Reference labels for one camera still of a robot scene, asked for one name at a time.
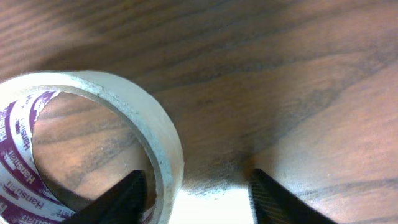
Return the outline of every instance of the white tape roll rim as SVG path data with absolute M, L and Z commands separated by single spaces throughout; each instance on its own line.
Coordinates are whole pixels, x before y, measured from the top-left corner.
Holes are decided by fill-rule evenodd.
M 55 90 L 98 102 L 131 127 L 144 146 L 155 173 L 157 197 L 149 223 L 167 223 L 182 184 L 184 161 L 177 130 L 160 104 L 136 84 L 109 73 L 40 72 L 2 83 L 0 108 L 37 92 Z

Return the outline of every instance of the wooden table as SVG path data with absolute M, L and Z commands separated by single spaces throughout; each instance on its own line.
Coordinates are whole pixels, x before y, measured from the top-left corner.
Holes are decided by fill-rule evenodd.
M 338 223 L 398 222 L 397 60 L 397 1 L 0 2 L 0 81 L 124 76 L 174 121 L 188 196 L 211 200 L 257 166 Z M 37 136 L 36 163 L 94 199 L 133 169 L 120 161 L 137 142 L 107 109 L 57 101 L 70 104 L 46 108 L 38 127 L 71 126 Z

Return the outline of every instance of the tape roll hole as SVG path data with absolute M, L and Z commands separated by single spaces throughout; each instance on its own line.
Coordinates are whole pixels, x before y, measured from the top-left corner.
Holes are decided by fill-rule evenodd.
M 147 209 L 155 204 L 154 170 L 129 126 L 109 108 L 72 93 L 50 100 L 34 124 L 34 162 L 64 205 L 80 211 L 134 170 L 144 170 Z

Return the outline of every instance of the black object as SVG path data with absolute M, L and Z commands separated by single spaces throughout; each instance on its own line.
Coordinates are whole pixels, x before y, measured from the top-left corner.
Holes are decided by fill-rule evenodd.
M 303 203 L 260 169 L 253 171 L 249 190 L 258 224 L 335 223 Z
M 145 209 L 146 197 L 144 172 L 135 170 L 62 224 L 138 224 Z

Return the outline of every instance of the roll of clear tape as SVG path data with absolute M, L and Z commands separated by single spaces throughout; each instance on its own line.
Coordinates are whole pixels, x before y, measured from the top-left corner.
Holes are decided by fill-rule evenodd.
M 0 223 L 60 223 L 74 214 L 42 182 L 34 165 L 32 130 L 45 104 L 60 92 L 111 109 L 132 129 L 154 168 L 156 200 L 143 223 L 167 223 L 183 179 L 177 130 L 150 94 L 104 72 L 41 72 L 0 84 Z

